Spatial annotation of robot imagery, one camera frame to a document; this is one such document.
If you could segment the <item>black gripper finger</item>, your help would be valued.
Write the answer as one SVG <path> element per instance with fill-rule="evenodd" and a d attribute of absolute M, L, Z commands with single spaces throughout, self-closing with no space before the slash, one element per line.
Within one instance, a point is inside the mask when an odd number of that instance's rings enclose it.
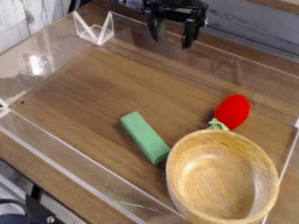
<path fill-rule="evenodd" d="M 147 26 L 154 40 L 159 41 L 159 39 L 164 37 L 166 33 L 164 18 L 150 13 L 147 15 Z"/>
<path fill-rule="evenodd" d="M 199 21 L 187 19 L 184 21 L 183 35 L 182 35 L 182 48 L 188 49 L 192 46 L 192 41 L 198 38 L 200 30 Z"/>

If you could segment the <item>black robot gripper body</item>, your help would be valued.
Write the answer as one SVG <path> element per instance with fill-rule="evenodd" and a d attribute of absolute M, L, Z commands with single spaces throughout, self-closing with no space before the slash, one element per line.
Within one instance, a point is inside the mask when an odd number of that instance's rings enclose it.
<path fill-rule="evenodd" d="M 199 27 L 204 27 L 208 8 L 202 0 L 143 0 L 143 11 L 151 28 L 156 28 L 164 20 L 179 23 L 195 21 Z"/>

